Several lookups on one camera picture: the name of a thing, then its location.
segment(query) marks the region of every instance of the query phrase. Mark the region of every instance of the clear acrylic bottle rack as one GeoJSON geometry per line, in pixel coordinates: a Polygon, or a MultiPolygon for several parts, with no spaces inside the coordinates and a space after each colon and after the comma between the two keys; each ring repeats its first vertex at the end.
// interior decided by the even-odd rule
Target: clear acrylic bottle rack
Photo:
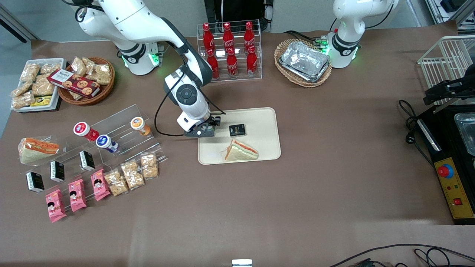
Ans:
{"type": "MultiPolygon", "coordinates": [[[[223,23],[210,23],[209,30],[213,34],[215,44],[215,57],[218,60],[219,67],[219,79],[211,82],[222,81],[236,81],[236,80],[248,80],[248,79],[262,79],[262,44],[261,44],[261,27],[259,20],[242,20],[231,21],[231,32],[234,36],[234,51],[237,58],[237,71],[238,76],[235,79],[231,79],[228,76],[228,66],[226,64],[226,53],[224,51],[223,44],[223,23]],[[256,47],[257,56],[257,75],[255,77],[247,76],[247,56],[244,54],[244,33],[246,31],[246,22],[251,21],[254,32],[254,46],[256,47]]],[[[206,49],[203,44],[203,25],[198,24],[196,39],[198,42],[198,53],[206,60],[206,49]]]]}

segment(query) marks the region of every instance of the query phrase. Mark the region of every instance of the robotic arm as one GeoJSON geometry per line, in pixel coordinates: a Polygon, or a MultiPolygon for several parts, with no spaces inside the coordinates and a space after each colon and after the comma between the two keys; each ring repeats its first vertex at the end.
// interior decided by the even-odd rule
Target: robotic arm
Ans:
{"type": "MultiPolygon", "coordinates": [[[[96,11],[96,14],[100,14],[93,16],[90,15],[91,10],[87,11],[84,21],[80,23],[82,29],[87,29],[83,26],[88,22],[92,23],[91,17],[94,17],[96,23],[91,24],[91,29],[85,30],[86,33],[103,32],[102,35],[93,36],[112,40],[123,54],[125,49],[135,53],[138,56],[134,58],[138,63],[140,53],[137,54],[137,51],[140,51],[140,46],[157,41],[166,41],[182,58],[187,59],[184,65],[165,78],[164,89],[167,93],[171,90],[170,99],[183,111],[177,122],[188,133],[185,135],[214,136],[214,131],[210,131],[208,126],[219,124],[219,120],[211,116],[208,103],[200,90],[211,81],[212,71],[209,64],[171,22],[157,17],[142,1],[99,0],[99,4],[105,14],[96,11]]],[[[150,68],[146,61],[149,60],[143,60],[143,69],[150,68]]]]}
{"type": "Polygon", "coordinates": [[[338,31],[328,34],[332,67],[348,66],[365,31],[363,18],[381,15],[395,8],[399,0],[335,0],[333,12],[340,20],[338,31]]]}

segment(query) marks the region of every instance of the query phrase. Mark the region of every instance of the beige tray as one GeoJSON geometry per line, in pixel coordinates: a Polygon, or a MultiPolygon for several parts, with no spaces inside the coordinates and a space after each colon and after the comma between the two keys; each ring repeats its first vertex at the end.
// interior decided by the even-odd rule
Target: beige tray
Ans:
{"type": "Polygon", "coordinates": [[[246,136],[237,140],[250,145],[259,152],[253,161],[276,160],[280,157],[279,131],[276,112],[271,107],[227,110],[221,115],[221,126],[216,127],[215,137],[198,138],[198,161],[203,165],[249,161],[224,161],[225,150],[231,143],[229,126],[244,124],[246,136]]]}

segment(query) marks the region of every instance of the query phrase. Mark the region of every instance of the coca-cola bottle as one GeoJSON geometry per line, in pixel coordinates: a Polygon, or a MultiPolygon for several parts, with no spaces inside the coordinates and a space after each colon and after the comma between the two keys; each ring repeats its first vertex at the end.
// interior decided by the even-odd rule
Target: coca-cola bottle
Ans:
{"type": "Polygon", "coordinates": [[[228,75],[231,79],[236,79],[238,77],[238,59],[234,55],[234,48],[228,51],[229,55],[226,59],[228,64],[228,75]]]}
{"type": "Polygon", "coordinates": [[[247,76],[255,77],[257,74],[257,56],[256,47],[249,47],[249,54],[247,55],[247,76]]]}
{"type": "Polygon", "coordinates": [[[246,22],[246,32],[244,33],[244,54],[247,55],[249,47],[254,46],[254,32],[252,31],[252,22],[246,22]]]}
{"type": "Polygon", "coordinates": [[[205,46],[206,52],[208,52],[208,50],[214,52],[214,37],[209,31],[208,23],[203,23],[203,44],[205,46]]]}
{"type": "Polygon", "coordinates": [[[224,50],[226,55],[229,55],[230,51],[234,54],[234,36],[231,33],[231,24],[229,22],[225,22],[224,25],[224,35],[223,35],[223,43],[224,43],[224,50]]]}
{"type": "Polygon", "coordinates": [[[208,55],[208,58],[206,59],[206,61],[209,63],[209,65],[211,66],[211,70],[213,70],[213,78],[212,80],[213,81],[216,81],[219,79],[219,68],[218,68],[218,61],[216,60],[216,58],[214,57],[214,52],[213,50],[209,49],[206,51],[207,55],[208,55]]]}

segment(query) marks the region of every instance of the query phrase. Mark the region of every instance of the acrylic display stand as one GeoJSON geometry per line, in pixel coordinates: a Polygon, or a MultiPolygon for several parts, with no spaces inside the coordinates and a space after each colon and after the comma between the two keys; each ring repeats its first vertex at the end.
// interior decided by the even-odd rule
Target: acrylic display stand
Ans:
{"type": "Polygon", "coordinates": [[[66,211],[69,211],[69,183],[82,178],[84,181],[86,200],[89,200],[94,198],[93,185],[91,183],[91,175],[94,172],[102,168],[104,169],[104,172],[108,172],[114,168],[120,168],[121,163],[131,159],[138,159],[140,154],[143,152],[155,152],[158,163],[166,160],[162,147],[151,132],[147,136],[143,136],[130,127],[130,121],[138,116],[142,117],[146,124],[149,126],[151,125],[151,120],[137,105],[132,105],[91,125],[91,128],[95,129],[100,134],[107,134],[113,141],[118,143],[120,148],[118,152],[110,153],[105,149],[98,148],[94,142],[89,142],[86,138],[73,134],[55,142],[60,146],[61,151],[59,154],[35,162],[36,167],[22,173],[23,177],[25,177],[28,172],[41,174],[45,190],[37,194],[42,196],[43,201],[45,201],[44,197],[47,194],[57,189],[61,189],[66,211]],[[94,171],[85,171],[81,169],[79,152],[83,150],[92,154],[95,163],[94,171]],[[57,161],[64,164],[64,182],[58,183],[50,179],[51,161],[57,161]]]}
{"type": "MultiPolygon", "coordinates": [[[[259,20],[250,20],[253,25],[254,32],[254,46],[256,47],[257,56],[257,74],[255,77],[247,76],[247,56],[244,54],[244,33],[246,31],[246,22],[243,21],[231,21],[231,32],[234,36],[234,51],[237,58],[237,71],[238,76],[234,79],[228,76],[228,65],[226,63],[226,53],[224,51],[223,44],[223,23],[210,23],[209,30],[213,34],[215,44],[215,57],[218,60],[219,67],[219,79],[211,82],[222,81],[236,81],[236,80],[248,80],[248,79],[262,79],[262,46],[261,46],[261,27],[259,20]]],[[[206,49],[203,45],[203,25],[199,24],[197,28],[198,53],[206,60],[206,49]]]]}

